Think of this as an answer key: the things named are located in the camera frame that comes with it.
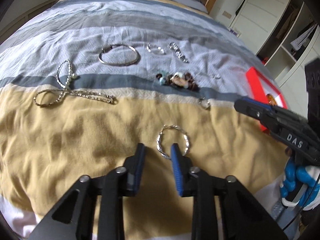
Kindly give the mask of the blue white gloved right hand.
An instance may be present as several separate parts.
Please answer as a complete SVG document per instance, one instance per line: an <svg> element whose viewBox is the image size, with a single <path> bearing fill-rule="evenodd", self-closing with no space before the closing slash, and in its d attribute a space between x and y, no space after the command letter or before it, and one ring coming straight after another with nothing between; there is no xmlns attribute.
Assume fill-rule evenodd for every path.
<svg viewBox="0 0 320 240"><path fill-rule="evenodd" d="M319 206L319 167L297 165L290 158L284 169L283 181L280 183L281 202L285 207L302 206L303 211L310 211ZM306 191L297 201L289 201L289 194L293 193L298 183L307 186Z"/></svg>

